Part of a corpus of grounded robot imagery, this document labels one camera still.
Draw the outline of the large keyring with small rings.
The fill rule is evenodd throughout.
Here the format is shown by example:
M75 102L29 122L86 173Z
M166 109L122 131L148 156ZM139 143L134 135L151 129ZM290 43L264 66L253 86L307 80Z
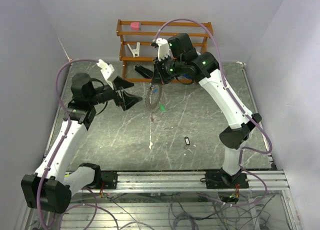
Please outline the large keyring with small rings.
M153 114L159 108L162 98L163 85L161 83L151 83L147 87L144 97L145 107L150 114Z

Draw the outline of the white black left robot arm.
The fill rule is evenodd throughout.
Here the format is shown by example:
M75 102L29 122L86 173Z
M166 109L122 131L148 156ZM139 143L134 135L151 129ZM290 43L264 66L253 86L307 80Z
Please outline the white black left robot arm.
M41 165L21 180L29 208L62 214L79 190L101 186L101 168L97 164L82 163L70 176L65 176L80 140L97 115L95 106L114 101L116 106L126 111L142 101L142 97L127 93L125 90L133 87L134 83L119 76L110 83L94 87L93 83L97 81L87 73L77 73L72 77L72 99L59 134Z

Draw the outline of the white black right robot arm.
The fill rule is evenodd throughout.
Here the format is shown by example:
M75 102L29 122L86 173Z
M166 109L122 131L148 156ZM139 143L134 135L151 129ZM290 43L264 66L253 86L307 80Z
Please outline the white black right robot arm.
M252 113L236 96L227 80L221 75L219 63L210 52L198 53L187 33L169 39L157 38L151 45L157 48L153 60L153 85L166 85L173 79L187 75L197 82L215 101L225 116L228 126L219 134L225 146L224 162L217 180L226 188L233 187L241 174L241 147L249 138L255 124L262 120Z

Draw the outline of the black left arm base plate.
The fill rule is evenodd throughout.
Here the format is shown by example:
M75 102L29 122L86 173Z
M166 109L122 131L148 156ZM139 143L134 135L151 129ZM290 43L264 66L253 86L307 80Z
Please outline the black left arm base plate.
M96 188L103 190L115 190L118 183L116 171L101 171L97 175Z

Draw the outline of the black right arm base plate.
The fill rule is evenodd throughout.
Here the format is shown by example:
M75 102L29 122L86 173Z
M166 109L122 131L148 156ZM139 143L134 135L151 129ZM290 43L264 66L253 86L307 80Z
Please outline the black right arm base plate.
M239 170L235 175L227 174L222 168L206 171L200 182L205 183L207 189L248 189L247 175Z

